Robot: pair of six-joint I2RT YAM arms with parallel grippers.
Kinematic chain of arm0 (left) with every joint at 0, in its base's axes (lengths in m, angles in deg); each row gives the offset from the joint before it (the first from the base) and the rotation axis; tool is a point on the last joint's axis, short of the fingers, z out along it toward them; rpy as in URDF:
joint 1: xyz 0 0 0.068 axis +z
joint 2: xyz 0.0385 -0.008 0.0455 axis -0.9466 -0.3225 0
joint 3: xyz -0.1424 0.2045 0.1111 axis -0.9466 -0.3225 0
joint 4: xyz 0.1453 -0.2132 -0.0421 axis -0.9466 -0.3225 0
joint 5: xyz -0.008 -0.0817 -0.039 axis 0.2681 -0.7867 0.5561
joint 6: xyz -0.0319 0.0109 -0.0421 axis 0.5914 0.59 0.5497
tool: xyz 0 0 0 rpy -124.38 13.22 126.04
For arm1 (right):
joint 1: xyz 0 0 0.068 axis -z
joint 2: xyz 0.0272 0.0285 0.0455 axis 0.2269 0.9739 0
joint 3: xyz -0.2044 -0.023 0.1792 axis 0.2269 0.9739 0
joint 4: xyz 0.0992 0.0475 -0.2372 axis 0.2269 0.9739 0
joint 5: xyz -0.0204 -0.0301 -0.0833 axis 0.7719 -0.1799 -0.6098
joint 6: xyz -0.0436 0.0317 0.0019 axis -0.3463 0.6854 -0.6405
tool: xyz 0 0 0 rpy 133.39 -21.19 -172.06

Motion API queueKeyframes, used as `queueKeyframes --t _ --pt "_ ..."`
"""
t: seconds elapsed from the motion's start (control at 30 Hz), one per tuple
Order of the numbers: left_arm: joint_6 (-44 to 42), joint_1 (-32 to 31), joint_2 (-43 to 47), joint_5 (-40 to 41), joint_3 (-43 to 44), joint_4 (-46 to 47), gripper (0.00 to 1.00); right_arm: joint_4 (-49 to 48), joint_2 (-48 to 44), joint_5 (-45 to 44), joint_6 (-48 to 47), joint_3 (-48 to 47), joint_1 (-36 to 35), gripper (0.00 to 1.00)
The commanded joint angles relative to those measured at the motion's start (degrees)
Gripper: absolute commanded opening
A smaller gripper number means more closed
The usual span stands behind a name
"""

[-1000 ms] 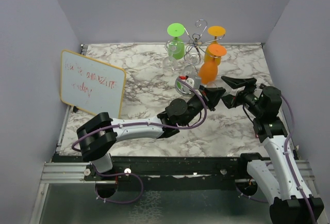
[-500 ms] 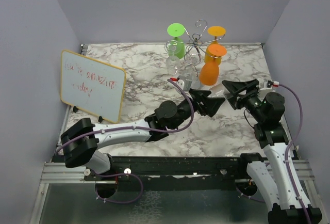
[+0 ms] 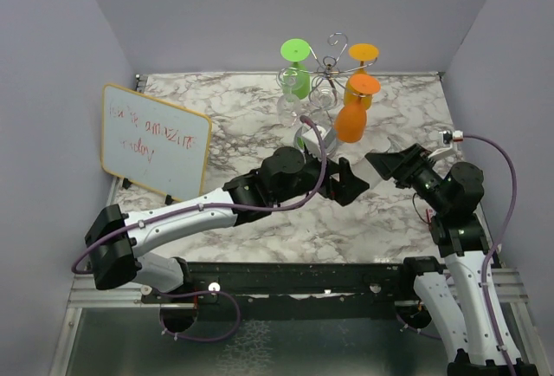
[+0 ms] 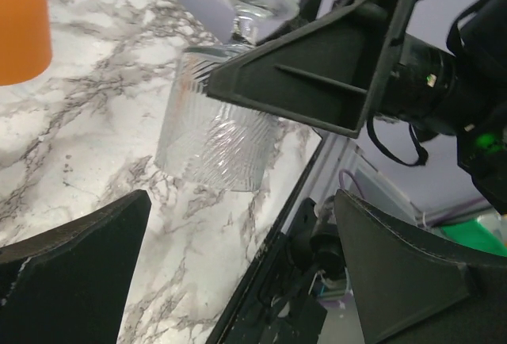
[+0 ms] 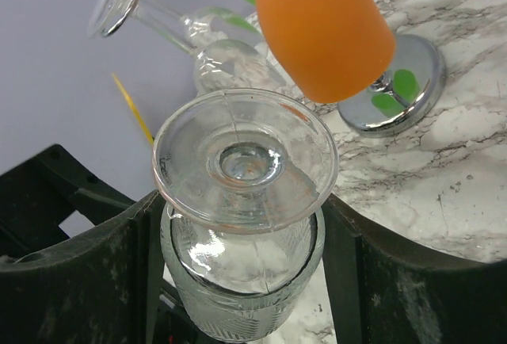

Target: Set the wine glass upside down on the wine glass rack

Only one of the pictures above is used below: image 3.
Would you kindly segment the yellow plastic wine glass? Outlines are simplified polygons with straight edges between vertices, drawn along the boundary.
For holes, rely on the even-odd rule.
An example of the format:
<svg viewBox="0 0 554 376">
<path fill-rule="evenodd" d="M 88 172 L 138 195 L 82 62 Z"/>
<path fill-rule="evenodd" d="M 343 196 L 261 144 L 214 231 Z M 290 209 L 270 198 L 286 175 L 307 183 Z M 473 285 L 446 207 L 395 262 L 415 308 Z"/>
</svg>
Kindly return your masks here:
<svg viewBox="0 0 554 376">
<path fill-rule="evenodd" d="M 379 49 L 373 44 L 358 43 L 349 48 L 348 54 L 353 60 L 359 61 L 359 65 L 358 69 L 353 71 L 352 75 L 346 82 L 346 89 L 343 95 L 344 105 L 347 105 L 358 98 L 358 92 L 351 85 L 351 78 L 354 75 L 368 75 L 366 70 L 367 66 L 376 62 L 379 56 Z"/>
</svg>

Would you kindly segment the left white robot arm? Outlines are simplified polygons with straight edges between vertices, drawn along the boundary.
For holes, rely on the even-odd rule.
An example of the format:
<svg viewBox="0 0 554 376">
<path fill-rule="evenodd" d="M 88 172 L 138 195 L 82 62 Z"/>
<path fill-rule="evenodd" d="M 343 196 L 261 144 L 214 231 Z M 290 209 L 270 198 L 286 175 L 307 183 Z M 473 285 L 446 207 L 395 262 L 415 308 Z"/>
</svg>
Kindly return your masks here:
<svg viewBox="0 0 554 376">
<path fill-rule="evenodd" d="M 191 290 L 184 261 L 154 254 L 157 247 L 296 210 L 316 195 L 346 206 L 369 188 L 345 158 L 321 160 L 283 146 L 260 167 L 201 197 L 150 211 L 106 206 L 85 236 L 89 273 L 98 290 L 138 282 L 183 301 Z"/>
</svg>

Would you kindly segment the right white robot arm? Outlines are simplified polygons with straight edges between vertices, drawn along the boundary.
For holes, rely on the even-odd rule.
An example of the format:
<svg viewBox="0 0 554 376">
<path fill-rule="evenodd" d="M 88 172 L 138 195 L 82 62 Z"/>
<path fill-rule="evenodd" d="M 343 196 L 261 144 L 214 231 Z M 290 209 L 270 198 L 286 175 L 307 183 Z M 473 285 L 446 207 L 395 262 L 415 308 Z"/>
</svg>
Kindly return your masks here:
<svg viewBox="0 0 554 376">
<path fill-rule="evenodd" d="M 441 177 L 433 153 L 413 145 L 400 152 L 369 152 L 366 159 L 384 180 L 411 188 L 435 212 L 429 231 L 446 271 L 434 259 L 405 259 L 399 292 L 419 298 L 447 351 L 449 375 L 536 375 L 511 336 L 493 284 L 486 233 L 475 211 L 484 196 L 481 169 L 452 165 Z"/>
</svg>

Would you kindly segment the clear wine glass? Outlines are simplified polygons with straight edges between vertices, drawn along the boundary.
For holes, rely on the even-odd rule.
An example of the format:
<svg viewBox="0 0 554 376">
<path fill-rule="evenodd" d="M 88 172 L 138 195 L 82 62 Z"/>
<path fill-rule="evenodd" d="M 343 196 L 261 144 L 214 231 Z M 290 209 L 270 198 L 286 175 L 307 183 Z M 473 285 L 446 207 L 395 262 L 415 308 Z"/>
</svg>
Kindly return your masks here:
<svg viewBox="0 0 554 376">
<path fill-rule="evenodd" d="M 334 88 L 315 88 L 308 99 L 313 106 L 323 111 L 332 110 L 338 104 L 338 94 Z"/>
<path fill-rule="evenodd" d="M 363 180 L 370 190 L 377 188 L 383 181 L 383 172 L 387 171 L 387 168 L 383 164 L 383 157 L 368 157 L 368 154 L 394 153 L 402 150 L 397 140 L 390 136 L 386 139 L 387 143 L 384 146 L 370 150 L 351 168 L 352 173 Z"/>
</svg>

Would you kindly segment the green plastic wine glass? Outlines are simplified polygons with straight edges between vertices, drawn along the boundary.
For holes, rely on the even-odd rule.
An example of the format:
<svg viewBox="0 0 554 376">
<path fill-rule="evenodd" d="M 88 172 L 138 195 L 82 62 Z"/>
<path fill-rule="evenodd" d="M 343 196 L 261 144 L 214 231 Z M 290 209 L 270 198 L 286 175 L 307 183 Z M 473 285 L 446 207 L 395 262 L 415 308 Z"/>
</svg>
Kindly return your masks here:
<svg viewBox="0 0 554 376">
<path fill-rule="evenodd" d="M 289 62 L 285 75 L 295 78 L 291 93 L 304 100 L 311 90 L 310 75 L 303 61 L 311 54 L 307 41 L 299 38 L 286 40 L 280 47 L 281 56 Z"/>
</svg>

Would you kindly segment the orange plastic wine glass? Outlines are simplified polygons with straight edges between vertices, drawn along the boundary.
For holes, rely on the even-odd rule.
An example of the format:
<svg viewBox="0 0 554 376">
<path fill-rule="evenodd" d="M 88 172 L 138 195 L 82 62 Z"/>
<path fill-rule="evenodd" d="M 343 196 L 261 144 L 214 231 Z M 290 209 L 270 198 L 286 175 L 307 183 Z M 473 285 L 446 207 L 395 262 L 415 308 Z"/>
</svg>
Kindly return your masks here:
<svg viewBox="0 0 554 376">
<path fill-rule="evenodd" d="M 358 92 L 358 98 L 343 105 L 334 123 L 338 139 L 345 143 L 362 139 L 367 124 L 367 110 L 372 104 L 373 95 L 381 89 L 379 81 L 371 75 L 354 75 L 351 85 Z"/>
</svg>

